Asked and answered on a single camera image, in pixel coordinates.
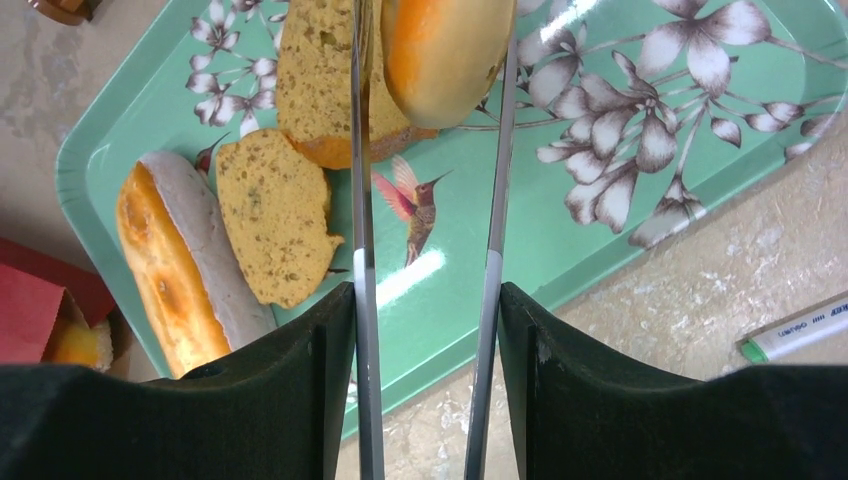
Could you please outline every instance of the green marker cap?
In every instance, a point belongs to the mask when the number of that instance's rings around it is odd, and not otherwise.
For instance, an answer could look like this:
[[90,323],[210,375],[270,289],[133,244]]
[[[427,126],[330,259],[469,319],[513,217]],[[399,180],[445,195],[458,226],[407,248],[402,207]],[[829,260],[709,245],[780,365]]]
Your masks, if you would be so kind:
[[766,354],[763,353],[759,345],[750,340],[743,343],[740,350],[742,351],[742,356],[747,358],[751,363],[768,362],[768,357],[766,357]]

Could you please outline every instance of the white flower print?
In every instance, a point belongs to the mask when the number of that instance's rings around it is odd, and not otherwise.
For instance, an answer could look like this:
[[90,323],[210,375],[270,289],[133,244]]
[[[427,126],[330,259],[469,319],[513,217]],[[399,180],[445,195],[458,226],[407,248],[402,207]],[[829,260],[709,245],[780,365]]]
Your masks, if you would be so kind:
[[229,102],[226,100],[229,84],[219,84],[215,74],[195,72],[188,77],[186,88],[194,93],[209,95],[208,99],[194,107],[194,114],[200,119],[201,125],[223,127],[230,121],[232,114],[228,116],[228,109],[223,109],[224,102]]
[[706,214],[698,197],[686,190],[683,179],[676,175],[653,215],[639,225],[628,242],[645,249],[653,248]]
[[259,11],[259,4],[262,3],[262,0],[232,0],[233,8],[236,11],[243,12],[247,14],[246,21],[250,21],[253,18],[253,15]]
[[550,37],[542,39],[528,37],[519,46],[518,56],[521,65],[531,65],[541,58],[555,53],[565,53],[551,60],[547,65],[530,75],[527,92],[533,99],[533,105],[539,108],[548,104],[562,93],[571,83],[581,67],[580,53],[586,42],[586,24],[581,24],[577,35],[570,30],[560,29]]
[[[191,35],[212,47],[205,55],[193,55],[190,59],[192,74],[186,88],[206,98],[194,107],[201,125],[225,127],[242,113],[239,133],[244,136],[259,129],[256,112],[274,108],[277,84],[277,57],[279,48],[274,43],[283,30],[287,0],[210,0],[208,20],[194,18]],[[244,22],[236,23],[241,18]],[[240,32],[232,31],[236,25],[249,24],[251,19],[260,19],[268,33],[269,42],[264,55],[251,55],[235,51]],[[220,71],[207,71],[216,54],[226,55],[242,63],[241,67]]]
[[205,55],[192,55],[189,60],[191,69],[196,71],[206,68],[219,51],[229,52],[235,47],[239,39],[239,32],[230,32],[236,15],[230,10],[224,15],[222,0],[212,0],[209,3],[209,19],[212,25],[198,17],[192,19],[191,36],[212,47],[212,51]]
[[804,107],[788,102],[763,104],[765,113],[745,115],[745,122],[758,132],[778,132],[804,116]]
[[712,129],[716,137],[736,148],[742,147],[742,129],[732,120],[713,117],[712,121],[710,121],[710,129]]
[[828,113],[815,116],[802,123],[801,135],[809,138],[809,140],[786,147],[783,151],[783,156],[786,161],[794,160],[812,148],[815,142],[821,139],[822,135],[824,135],[827,129],[830,128],[830,125],[835,119],[835,113]]
[[[612,55],[627,76],[627,92],[618,91],[595,74],[585,74],[580,79],[580,86],[570,88],[552,107],[557,116],[575,120],[566,131],[566,137],[577,146],[591,144],[594,158],[588,158],[590,154],[584,150],[562,152],[579,154],[586,157],[581,163],[598,165],[609,163],[623,141],[626,147],[638,142],[636,166],[642,172],[656,173],[671,162],[677,151],[676,116],[660,101],[657,90],[636,75],[630,59],[616,51]],[[645,112],[644,118],[625,131],[639,112]],[[630,133],[635,136],[627,139]]]
[[739,0],[695,18],[707,0],[653,0],[681,20],[660,25],[645,35],[638,72],[650,77],[667,69],[688,46],[687,66],[695,82],[712,97],[730,83],[730,57],[721,47],[753,45],[771,37],[768,19],[747,0]]
[[565,197],[565,206],[579,225],[600,222],[621,233],[630,214],[638,172],[632,162],[604,174],[588,185],[577,185]]
[[589,185],[604,173],[608,162],[599,159],[588,142],[562,140],[536,149],[542,163],[565,162],[565,171],[581,185]]

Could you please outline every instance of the floral tray pattern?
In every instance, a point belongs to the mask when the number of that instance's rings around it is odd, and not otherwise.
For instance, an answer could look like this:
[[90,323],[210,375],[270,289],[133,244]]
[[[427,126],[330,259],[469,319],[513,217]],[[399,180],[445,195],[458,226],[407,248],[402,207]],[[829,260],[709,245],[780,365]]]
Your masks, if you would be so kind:
[[[275,125],[287,11],[169,2],[60,151],[63,209],[163,374],[112,206],[146,151],[181,153],[214,187],[219,142]],[[504,276],[550,308],[804,153],[845,101],[835,0],[518,0],[518,11]],[[375,165],[387,410],[474,353],[502,88],[462,126]],[[348,235],[349,173],[330,178],[331,228]],[[348,279],[350,258],[342,247],[338,274],[304,305],[275,307],[278,323]]]

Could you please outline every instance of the food in paper bag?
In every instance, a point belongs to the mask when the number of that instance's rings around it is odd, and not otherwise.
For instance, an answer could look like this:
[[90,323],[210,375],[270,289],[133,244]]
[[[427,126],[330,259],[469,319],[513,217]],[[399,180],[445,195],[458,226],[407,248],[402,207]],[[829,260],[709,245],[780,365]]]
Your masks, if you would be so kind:
[[112,365],[112,353],[109,322],[89,328],[80,316],[60,307],[41,361],[85,365],[105,372]]
[[116,205],[118,234],[172,374],[227,355],[275,327],[250,291],[218,202],[179,155],[144,155]]
[[324,171],[282,132],[263,129],[222,146],[215,174],[227,234],[259,301],[292,308],[306,300],[344,243],[327,233]]

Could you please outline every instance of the bread roll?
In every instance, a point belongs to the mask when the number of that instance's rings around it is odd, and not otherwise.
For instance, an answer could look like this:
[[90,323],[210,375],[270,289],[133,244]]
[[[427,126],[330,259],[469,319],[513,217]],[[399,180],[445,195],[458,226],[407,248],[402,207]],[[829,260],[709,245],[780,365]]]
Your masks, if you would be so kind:
[[224,225],[250,288],[262,303],[292,308],[327,274],[341,235],[327,233],[324,171],[266,128],[223,145],[215,157]]
[[182,377],[275,328],[239,270],[215,196],[187,160],[144,155],[121,187],[118,235],[171,373]]
[[[379,11],[374,9],[375,29]],[[301,154],[334,170],[350,168],[352,161],[352,39],[351,0],[298,0],[289,5],[277,63],[277,123]],[[369,102],[370,158],[374,162],[438,133],[412,126],[395,105],[386,90],[379,42],[377,31]]]
[[471,114],[504,61],[515,6],[515,0],[383,0],[386,85],[413,125],[450,128]]

